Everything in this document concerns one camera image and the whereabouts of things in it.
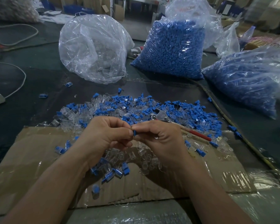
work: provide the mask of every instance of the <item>cardboard sheet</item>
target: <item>cardboard sheet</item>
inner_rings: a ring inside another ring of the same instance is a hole
[[[0,215],[6,214],[35,183],[59,155],[54,152],[56,146],[64,145],[71,139],[71,133],[59,128],[26,127],[17,136],[15,143],[0,163]],[[191,156],[198,159],[209,171],[211,177],[226,192],[255,192],[243,166],[233,153],[220,153],[199,138],[191,140],[204,143],[207,154],[204,158],[189,150]],[[71,207],[87,207],[114,203],[163,200],[187,197],[175,174],[162,168],[150,171],[149,175],[139,173],[141,158],[129,163],[130,174],[121,179],[114,177],[110,182],[101,184],[101,177],[86,173]],[[100,195],[94,199],[91,187],[101,186]]]

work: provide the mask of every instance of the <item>white cord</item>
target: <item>white cord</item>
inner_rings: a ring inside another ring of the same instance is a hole
[[[24,77],[24,80],[23,80],[22,85],[21,85],[18,89],[16,89],[15,91],[13,91],[11,94],[7,95],[7,96],[4,97],[4,98],[10,97],[10,96],[13,95],[15,92],[17,92],[19,89],[21,89],[21,88],[23,87],[25,81],[26,81],[26,73],[25,73],[21,68],[19,68],[18,66],[15,66],[15,65],[13,65],[13,64],[8,64],[8,65],[11,65],[11,66],[14,66],[14,67],[17,67],[18,69],[20,69],[20,70],[23,72],[23,74],[25,75],[25,77]]]
[[[34,36],[36,36],[36,35],[38,34],[38,30],[37,30],[35,27],[33,27],[33,26],[31,26],[31,25],[28,25],[28,24],[23,24],[23,23],[17,23],[17,24],[11,24],[11,25],[4,25],[4,26],[0,26],[0,28],[10,27],[10,26],[16,26],[16,25],[30,26],[30,27],[32,27],[32,28],[34,28],[34,29],[36,30],[36,33],[33,34],[33,35],[31,35],[31,36],[29,36],[29,37],[26,37],[26,38],[24,38],[24,39],[22,39],[22,40],[20,40],[20,41],[17,41],[17,42],[15,42],[15,43],[12,43],[12,44],[2,44],[2,43],[0,43],[1,45],[3,45],[3,46],[15,46],[15,45],[19,44],[20,42],[26,41],[26,40],[28,40],[28,39],[30,39],[30,38],[32,38],[32,37],[34,37]]]

